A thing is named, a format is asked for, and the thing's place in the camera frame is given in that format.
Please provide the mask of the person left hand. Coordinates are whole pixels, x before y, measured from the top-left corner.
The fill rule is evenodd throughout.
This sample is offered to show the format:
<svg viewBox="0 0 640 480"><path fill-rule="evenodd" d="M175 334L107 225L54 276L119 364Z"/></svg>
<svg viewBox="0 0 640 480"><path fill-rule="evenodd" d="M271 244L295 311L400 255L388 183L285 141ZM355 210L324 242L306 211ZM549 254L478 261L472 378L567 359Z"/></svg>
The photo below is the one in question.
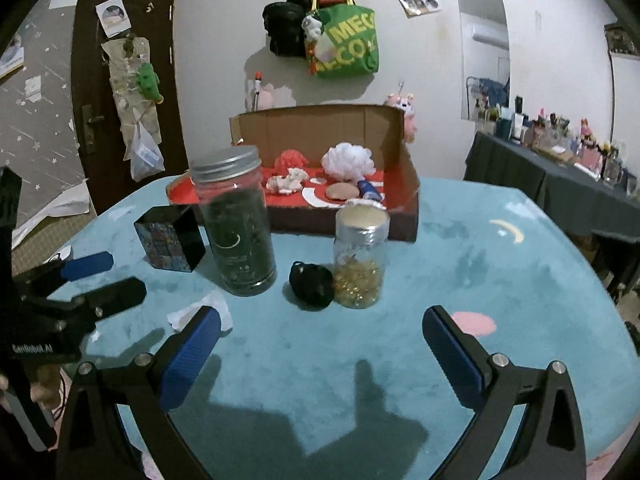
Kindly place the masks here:
<svg viewBox="0 0 640 480"><path fill-rule="evenodd" d="M61 403L61 367L58 364L43 365L27 371L30 379L30 400L43 408L53 410Z"/></svg>

